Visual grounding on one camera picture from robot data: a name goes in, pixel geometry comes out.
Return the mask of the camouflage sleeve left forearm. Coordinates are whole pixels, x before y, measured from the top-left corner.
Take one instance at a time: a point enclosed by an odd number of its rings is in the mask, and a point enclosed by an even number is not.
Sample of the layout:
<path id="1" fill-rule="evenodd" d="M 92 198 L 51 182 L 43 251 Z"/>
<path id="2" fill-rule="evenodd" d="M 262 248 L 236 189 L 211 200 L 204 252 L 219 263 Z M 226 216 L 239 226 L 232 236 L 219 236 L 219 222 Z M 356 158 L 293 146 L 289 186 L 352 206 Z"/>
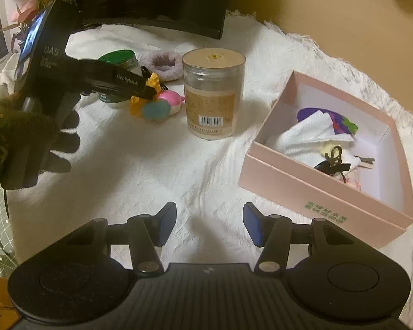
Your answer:
<path id="1" fill-rule="evenodd" d="M 11 95 L 0 98 L 0 184 L 4 164 L 13 149 L 45 138 L 50 140 L 51 133 L 59 133 L 54 120 L 35 115 L 24 115 L 21 110 L 22 98 Z"/>

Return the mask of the black gloved left hand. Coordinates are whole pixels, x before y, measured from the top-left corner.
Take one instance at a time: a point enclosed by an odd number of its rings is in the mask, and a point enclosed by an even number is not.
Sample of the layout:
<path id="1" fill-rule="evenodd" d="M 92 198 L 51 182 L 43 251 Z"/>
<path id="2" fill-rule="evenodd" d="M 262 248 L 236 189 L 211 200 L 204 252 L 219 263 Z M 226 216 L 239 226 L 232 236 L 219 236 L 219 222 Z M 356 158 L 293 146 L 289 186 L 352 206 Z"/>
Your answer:
<path id="1" fill-rule="evenodd" d="M 73 113 L 74 107 L 80 100 L 75 93 L 66 92 L 57 104 L 57 110 L 53 116 L 47 116 L 54 120 L 61 130 L 68 116 Z M 37 117 L 46 117 L 46 110 L 39 98 L 28 97 L 22 108 L 24 115 L 31 114 Z M 25 145 L 13 149 L 5 162 L 1 186 L 6 190 L 18 190 L 35 186 L 39 179 L 39 173 L 45 171 L 49 159 L 50 150 L 58 139 L 59 133 L 51 133 L 50 140 L 37 139 L 34 142 L 25 142 Z"/>

